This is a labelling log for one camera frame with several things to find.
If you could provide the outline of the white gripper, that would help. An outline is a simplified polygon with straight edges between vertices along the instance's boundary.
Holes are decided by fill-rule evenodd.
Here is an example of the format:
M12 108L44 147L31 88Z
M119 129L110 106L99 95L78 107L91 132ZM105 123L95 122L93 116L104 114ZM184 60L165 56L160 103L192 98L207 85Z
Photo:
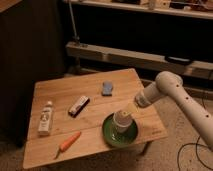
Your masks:
M148 106L148 103L146 99L144 98L143 95L136 95L135 96L135 103L131 102L127 105L127 110L129 112L137 112L138 111L138 106L140 108L145 108Z

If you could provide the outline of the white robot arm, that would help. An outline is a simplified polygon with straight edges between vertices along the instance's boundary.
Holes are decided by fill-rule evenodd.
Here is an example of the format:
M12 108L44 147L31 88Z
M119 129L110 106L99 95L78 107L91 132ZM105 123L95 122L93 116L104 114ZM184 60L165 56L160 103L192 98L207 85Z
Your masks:
M184 89L182 78L169 71L160 72L155 81L141 89L127 105L128 113L136 113L161 98L170 97L182 110L206 145L213 151L213 116Z

